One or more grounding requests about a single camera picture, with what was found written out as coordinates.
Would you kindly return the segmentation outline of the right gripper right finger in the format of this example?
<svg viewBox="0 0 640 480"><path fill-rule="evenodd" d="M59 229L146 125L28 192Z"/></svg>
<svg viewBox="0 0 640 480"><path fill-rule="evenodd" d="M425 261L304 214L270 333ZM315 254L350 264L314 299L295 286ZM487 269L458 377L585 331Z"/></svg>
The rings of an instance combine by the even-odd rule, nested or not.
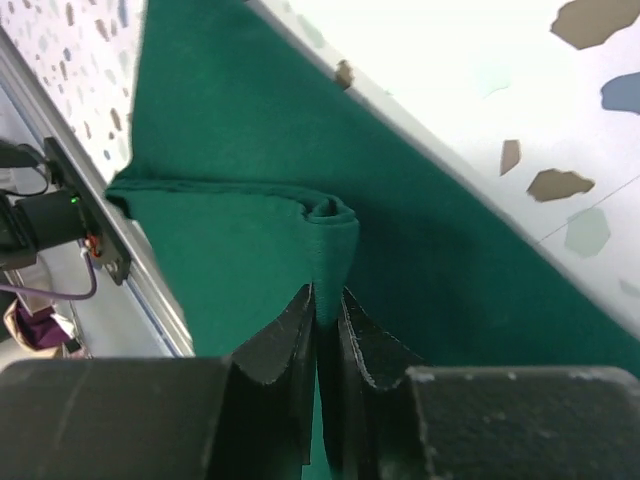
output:
<svg viewBox="0 0 640 480"><path fill-rule="evenodd" d="M324 445L335 479L428 479L423 359L378 325L347 289L319 337Z"/></svg>

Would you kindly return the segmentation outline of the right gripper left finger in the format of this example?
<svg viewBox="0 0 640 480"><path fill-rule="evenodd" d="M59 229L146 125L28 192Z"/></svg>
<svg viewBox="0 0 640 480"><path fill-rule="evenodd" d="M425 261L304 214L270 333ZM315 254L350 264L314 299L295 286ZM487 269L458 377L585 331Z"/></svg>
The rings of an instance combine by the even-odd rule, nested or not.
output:
<svg viewBox="0 0 640 480"><path fill-rule="evenodd" d="M303 285L281 314L232 354L233 363L254 385L271 390L290 421L300 463L311 463L316 375L315 297Z"/></svg>

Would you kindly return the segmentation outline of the green surgical cloth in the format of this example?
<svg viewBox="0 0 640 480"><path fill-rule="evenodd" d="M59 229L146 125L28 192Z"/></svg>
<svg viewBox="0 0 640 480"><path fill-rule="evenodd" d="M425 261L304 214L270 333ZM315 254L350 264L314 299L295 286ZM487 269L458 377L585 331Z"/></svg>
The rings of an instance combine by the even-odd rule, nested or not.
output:
<svg viewBox="0 0 640 480"><path fill-rule="evenodd" d="M246 2L148 3L131 133L106 195L149 239L197 355L314 290L311 463L243 382L215 478L335 479L318 354L345 289L423 359L428 479L638 477L638 341Z"/></svg>

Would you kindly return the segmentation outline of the aluminium rail frame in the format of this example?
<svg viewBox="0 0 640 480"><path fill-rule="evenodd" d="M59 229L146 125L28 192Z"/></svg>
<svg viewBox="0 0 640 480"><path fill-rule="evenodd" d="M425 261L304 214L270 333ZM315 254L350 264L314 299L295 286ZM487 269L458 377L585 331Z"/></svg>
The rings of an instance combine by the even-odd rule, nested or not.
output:
<svg viewBox="0 0 640 480"><path fill-rule="evenodd" d="M106 182L7 34L1 36L1 108L9 115L9 136L41 146L54 137L72 169L106 215L131 255L127 279L115 285L111 268L97 273L98 290L89 300L63 301L65 315L75 315L95 356L190 356L191 337L181 307L154 261L141 229L102 197Z"/></svg>

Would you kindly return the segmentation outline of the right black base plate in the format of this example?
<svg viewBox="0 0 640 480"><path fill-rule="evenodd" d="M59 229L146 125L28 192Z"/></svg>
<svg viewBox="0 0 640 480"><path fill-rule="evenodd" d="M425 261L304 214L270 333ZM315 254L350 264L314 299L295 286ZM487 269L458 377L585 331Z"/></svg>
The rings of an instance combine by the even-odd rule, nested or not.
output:
<svg viewBox="0 0 640 480"><path fill-rule="evenodd" d="M101 206L99 195L91 192L55 138L44 139L44 155L52 184L65 190L78 206L92 258L120 286L129 276L131 255Z"/></svg>

